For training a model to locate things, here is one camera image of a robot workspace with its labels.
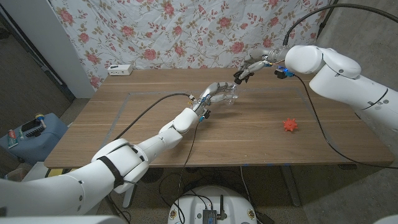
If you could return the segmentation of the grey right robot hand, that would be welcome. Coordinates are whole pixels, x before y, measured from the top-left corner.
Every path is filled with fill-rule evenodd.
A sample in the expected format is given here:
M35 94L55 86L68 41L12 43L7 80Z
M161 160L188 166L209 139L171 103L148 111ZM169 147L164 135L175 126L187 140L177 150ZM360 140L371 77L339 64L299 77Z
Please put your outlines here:
M234 82L240 85L243 80L246 82L250 76L254 75L254 72L282 63L288 51L287 47L252 50L245 56L238 71L234 74Z

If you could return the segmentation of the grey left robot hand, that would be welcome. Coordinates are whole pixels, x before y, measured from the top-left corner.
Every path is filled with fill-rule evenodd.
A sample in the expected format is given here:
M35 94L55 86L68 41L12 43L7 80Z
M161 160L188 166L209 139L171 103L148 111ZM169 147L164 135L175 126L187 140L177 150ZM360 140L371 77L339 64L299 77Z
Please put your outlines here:
M214 82L209 85L202 94L193 101L192 110L197 114L199 122L210 116L210 110L206 109L212 103L224 101L232 105L239 98L238 86L231 82Z

